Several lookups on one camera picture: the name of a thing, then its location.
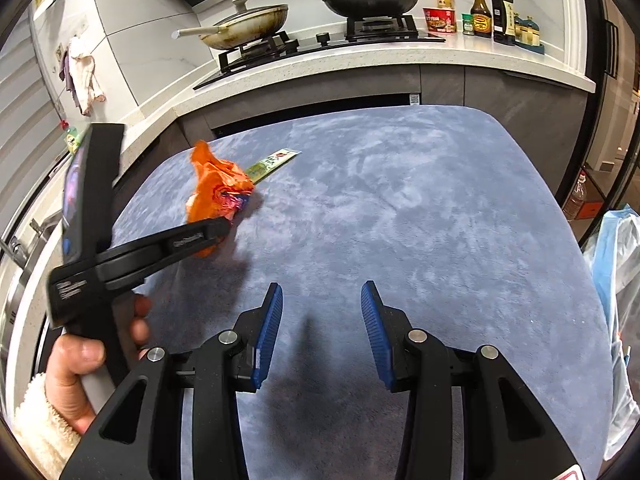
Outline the white knit sleeve forearm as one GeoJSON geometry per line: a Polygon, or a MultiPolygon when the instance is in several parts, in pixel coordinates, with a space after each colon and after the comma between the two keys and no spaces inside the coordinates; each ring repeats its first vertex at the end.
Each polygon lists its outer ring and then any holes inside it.
{"type": "Polygon", "coordinates": [[[60,478],[81,439],[47,399],[43,373],[29,383],[23,402],[15,411],[12,428],[27,456],[50,480],[60,478]]]}

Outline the person's left hand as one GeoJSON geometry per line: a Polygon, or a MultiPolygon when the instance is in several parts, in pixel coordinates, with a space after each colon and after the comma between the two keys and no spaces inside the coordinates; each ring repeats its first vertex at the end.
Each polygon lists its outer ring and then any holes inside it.
{"type": "Polygon", "coordinates": [[[81,385],[81,377],[94,373],[105,361],[104,344],[65,334],[55,341],[44,376],[44,392],[52,408],[81,436],[96,412],[81,385]]]}

